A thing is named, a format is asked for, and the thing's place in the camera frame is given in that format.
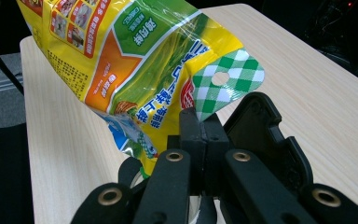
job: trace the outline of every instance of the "food photo on package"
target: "food photo on package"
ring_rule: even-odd
[[[144,175],[179,134],[181,110],[203,121],[264,80],[240,40],[184,0],[17,2],[57,75]]]

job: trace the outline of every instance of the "green checkered pattern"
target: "green checkered pattern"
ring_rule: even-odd
[[[215,86],[213,75],[228,73],[228,81]],[[206,120],[214,112],[257,89],[264,80],[264,69],[245,49],[237,49],[210,63],[193,76],[193,98],[197,117]]]

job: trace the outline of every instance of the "yellow snack bag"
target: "yellow snack bag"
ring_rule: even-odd
[[[223,56],[243,48],[183,0],[18,4],[57,74],[106,120],[117,147],[141,160],[147,175],[166,149],[167,136],[179,134],[179,112],[195,105],[192,77],[203,68],[207,74],[211,63],[224,66]]]

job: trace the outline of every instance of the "light wood tabletop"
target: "light wood tabletop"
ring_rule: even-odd
[[[258,89],[310,161],[315,183],[358,203],[358,78],[246,5],[205,8],[265,68]],[[80,103],[34,40],[21,41],[35,223],[69,223],[89,193],[117,181],[120,153],[105,122]],[[218,112],[224,123],[237,103]]]

